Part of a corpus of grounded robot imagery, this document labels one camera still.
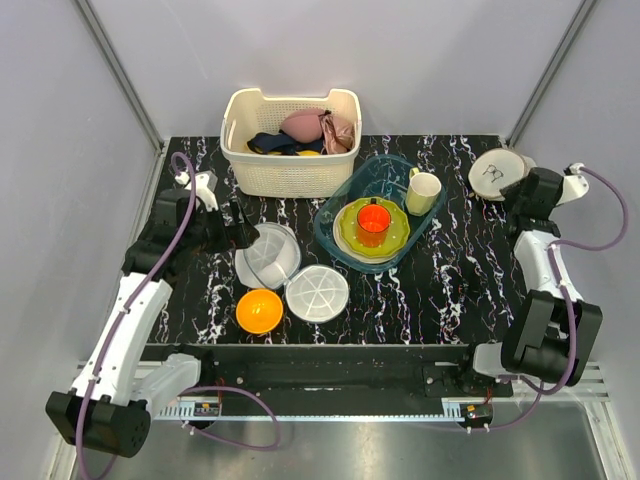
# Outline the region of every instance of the marble surface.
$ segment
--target marble surface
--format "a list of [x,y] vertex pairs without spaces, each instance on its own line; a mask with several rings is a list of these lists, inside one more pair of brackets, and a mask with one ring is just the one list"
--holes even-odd
[[[324,264],[350,286],[347,309],[323,325],[287,311],[267,335],[251,335],[235,320],[247,292],[237,279],[233,255],[201,254],[176,285],[154,326],[150,343],[274,344],[457,344],[499,341],[525,293],[522,272],[504,236],[500,203],[476,198],[466,185],[472,163],[500,146],[494,136],[364,137],[357,168],[380,153],[405,157],[435,173],[447,188],[447,204],[423,238],[392,270],[365,275],[333,259],[314,239],[313,217],[324,200],[249,197],[237,186],[217,137],[175,137],[157,191],[173,187],[169,158],[187,153],[197,171],[219,177],[218,202],[236,195],[249,219],[290,226],[302,250],[302,266]],[[282,289],[277,292],[282,297]]]

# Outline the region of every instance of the gray wall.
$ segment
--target gray wall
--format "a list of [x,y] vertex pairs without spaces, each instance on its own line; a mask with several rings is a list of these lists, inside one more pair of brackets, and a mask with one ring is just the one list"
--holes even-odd
[[[542,166],[583,162],[619,186],[631,226],[603,253],[569,248],[563,256],[585,298],[602,307],[593,358],[602,362],[627,448],[640,472],[640,3],[600,2],[525,131],[518,148]],[[615,197],[594,180],[592,191],[558,209],[564,237],[598,244],[621,223]]]
[[44,414],[106,319],[153,152],[68,0],[0,20],[0,477],[35,479]]
[[219,135],[232,93],[350,88],[367,134],[499,133],[580,0],[92,0],[160,133]]

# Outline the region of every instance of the laundry basket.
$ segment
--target laundry basket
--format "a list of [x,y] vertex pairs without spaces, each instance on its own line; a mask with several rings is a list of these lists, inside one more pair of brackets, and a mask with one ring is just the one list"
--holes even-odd
[[[257,133],[278,133],[291,113],[324,108],[353,122],[353,148],[337,155],[258,155],[247,148]],[[333,89],[325,98],[266,97],[259,88],[236,92],[229,101],[220,131],[222,153],[247,195],[279,198],[330,197],[353,173],[360,149],[362,116],[355,93]]]

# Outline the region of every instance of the pink item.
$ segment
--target pink item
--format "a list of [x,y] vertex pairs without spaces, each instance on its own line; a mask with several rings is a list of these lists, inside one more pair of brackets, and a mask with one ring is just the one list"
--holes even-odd
[[323,115],[320,124],[324,132],[324,148],[329,155],[347,153],[353,148],[355,131],[353,124],[337,115]]
[[280,129],[300,143],[315,142],[322,138],[320,116],[325,114],[322,108],[305,108],[293,112],[284,119]]

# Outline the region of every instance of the white lid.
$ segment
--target white lid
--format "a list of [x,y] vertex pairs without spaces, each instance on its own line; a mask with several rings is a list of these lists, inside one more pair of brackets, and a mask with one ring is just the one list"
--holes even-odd
[[324,323],[338,316],[349,301],[349,284],[334,269],[310,265],[287,283],[287,306],[296,317],[311,323]]
[[256,225],[260,237],[244,250],[236,250],[235,266],[240,282],[249,288],[275,290],[300,268],[302,255],[289,227],[277,223]]
[[495,148],[482,154],[473,163],[469,183],[479,197],[502,201],[504,197],[500,190],[522,180],[528,170],[529,166],[522,156],[506,148]]

